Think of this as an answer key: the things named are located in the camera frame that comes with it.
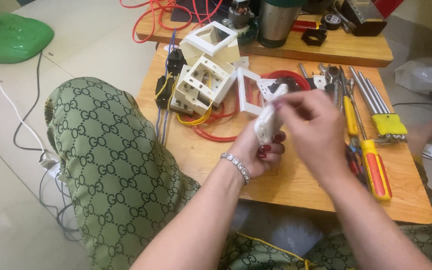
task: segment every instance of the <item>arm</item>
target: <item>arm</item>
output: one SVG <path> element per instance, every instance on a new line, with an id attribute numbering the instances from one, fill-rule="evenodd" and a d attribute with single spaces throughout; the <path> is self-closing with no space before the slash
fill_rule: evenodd
<path id="1" fill-rule="evenodd" d="M 344 120 L 320 90 L 289 94 L 274 104 L 293 145 L 329 195 L 363 269 L 425 269 L 432 263 L 399 230 L 352 175 L 344 158 Z"/>
<path id="2" fill-rule="evenodd" d="M 286 136 L 275 136 L 263 151 L 254 133 L 254 121 L 228 150 L 244 164 L 252 178 L 279 163 Z M 149 243 L 137 258 L 136 269 L 216 269 L 244 179 L 237 167 L 221 159 L 188 205 Z"/>

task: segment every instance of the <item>green pants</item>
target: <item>green pants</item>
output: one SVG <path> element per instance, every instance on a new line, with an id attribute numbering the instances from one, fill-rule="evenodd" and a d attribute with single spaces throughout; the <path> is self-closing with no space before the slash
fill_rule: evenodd
<path id="1" fill-rule="evenodd" d="M 200 185 L 179 170 L 135 99 L 104 81 L 63 83 L 46 101 L 45 120 L 93 269 L 129 269 Z M 432 226 L 406 226 L 432 259 Z M 321 240 L 305 257 L 313 269 L 357 267 L 341 233 Z M 305 269 L 305 260 L 230 232 L 218 268 Z"/>

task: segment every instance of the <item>red fingernail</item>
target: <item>red fingernail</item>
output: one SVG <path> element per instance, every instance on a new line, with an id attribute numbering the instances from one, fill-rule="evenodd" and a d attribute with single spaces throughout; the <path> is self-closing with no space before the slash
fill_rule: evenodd
<path id="1" fill-rule="evenodd" d="M 284 142 L 284 140 L 286 140 L 286 135 L 285 134 L 276 134 L 274 135 L 274 141 L 277 143 L 282 143 Z"/>
<path id="2" fill-rule="evenodd" d="M 275 100 L 275 101 L 273 101 L 273 106 L 274 106 L 274 108 L 276 109 L 276 111 L 277 110 L 279 110 L 280 108 L 281 108 L 281 101 L 280 100 Z"/>
<path id="3" fill-rule="evenodd" d="M 267 145 L 267 144 L 265 144 L 265 145 L 259 147 L 259 150 L 260 150 L 261 152 L 271 151 L 271 145 Z"/>

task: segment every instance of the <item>white electrical cable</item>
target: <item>white electrical cable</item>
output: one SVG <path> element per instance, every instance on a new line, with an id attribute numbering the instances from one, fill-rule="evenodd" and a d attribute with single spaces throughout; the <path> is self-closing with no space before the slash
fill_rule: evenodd
<path id="1" fill-rule="evenodd" d="M 33 134 L 34 138 L 36 138 L 37 142 L 39 143 L 39 146 L 41 147 L 41 151 L 43 152 L 43 155 L 46 156 L 45 151 L 44 151 L 44 147 L 43 147 L 43 143 L 41 142 L 41 140 L 39 139 L 38 135 L 36 134 L 36 132 L 34 132 L 33 129 L 31 129 L 22 119 L 21 116 L 18 113 L 18 109 L 16 108 L 15 104 L 11 101 L 11 99 L 8 97 L 8 95 L 6 95 L 6 93 L 3 90 L 3 86 L 1 86 L 0 83 L 0 89 L 1 92 L 3 93 L 3 95 L 9 100 L 9 102 L 11 103 L 12 107 L 14 108 L 16 115 L 18 116 L 19 121 L 31 132 L 31 134 Z"/>

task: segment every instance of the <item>hand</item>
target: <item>hand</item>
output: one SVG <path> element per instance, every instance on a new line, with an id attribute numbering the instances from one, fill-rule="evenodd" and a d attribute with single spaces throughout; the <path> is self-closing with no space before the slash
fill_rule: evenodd
<path id="1" fill-rule="evenodd" d="M 286 134 L 279 131 L 274 135 L 273 143 L 260 146 L 255 134 L 255 121 L 249 122 L 227 151 L 243 163 L 251 178 L 261 176 L 281 162 L 285 151 L 281 143 L 286 140 Z"/>
<path id="2" fill-rule="evenodd" d="M 322 90 L 283 95 L 273 102 L 292 142 L 318 181 L 346 172 L 344 119 Z"/>

